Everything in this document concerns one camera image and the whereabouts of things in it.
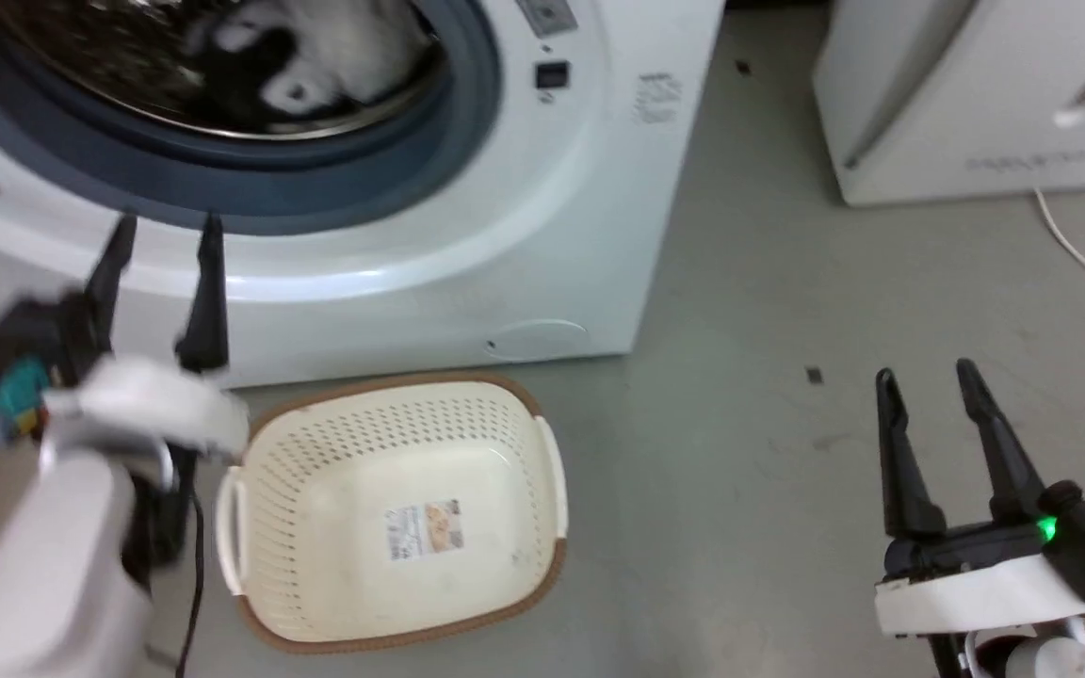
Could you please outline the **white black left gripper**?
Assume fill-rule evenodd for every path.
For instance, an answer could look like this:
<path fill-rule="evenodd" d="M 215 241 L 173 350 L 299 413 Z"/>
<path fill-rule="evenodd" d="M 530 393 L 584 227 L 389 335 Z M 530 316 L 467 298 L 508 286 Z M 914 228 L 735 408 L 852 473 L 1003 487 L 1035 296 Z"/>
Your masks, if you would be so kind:
<path fill-rule="evenodd" d="M 244 404 L 210 381 L 229 363 L 224 223 L 202 225 L 200 276 L 175 362 L 112 350 L 122 278 L 132 263 L 137 215 L 120 215 L 82 295 L 25 298 L 0 318 L 0 449 L 60 422 L 155 442 L 159 476 L 143 481 L 128 549 L 170 565 L 186 549 L 201 459 L 237 460 L 248 434 Z"/>

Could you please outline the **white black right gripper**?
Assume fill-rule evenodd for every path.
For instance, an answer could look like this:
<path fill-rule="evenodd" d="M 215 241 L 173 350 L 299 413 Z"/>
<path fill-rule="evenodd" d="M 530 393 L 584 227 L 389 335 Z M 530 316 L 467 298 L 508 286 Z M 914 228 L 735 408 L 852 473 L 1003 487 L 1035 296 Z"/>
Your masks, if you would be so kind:
<path fill-rule="evenodd" d="M 1000 525 L 1030 524 L 969 533 L 962 543 L 979 557 L 950 551 L 946 566 L 921 563 L 878 584 L 880 630 L 891 637 L 926 637 L 1082 617 L 1085 494 L 1071 479 L 1044 491 L 1036 466 L 976 362 L 960 359 L 955 369 L 963 410 L 976 425 L 990 472 L 992 519 Z M 947 530 L 946 516 L 927 491 L 893 369 L 879 370 L 875 391 L 885 533 L 905 540 L 939 538 Z"/>

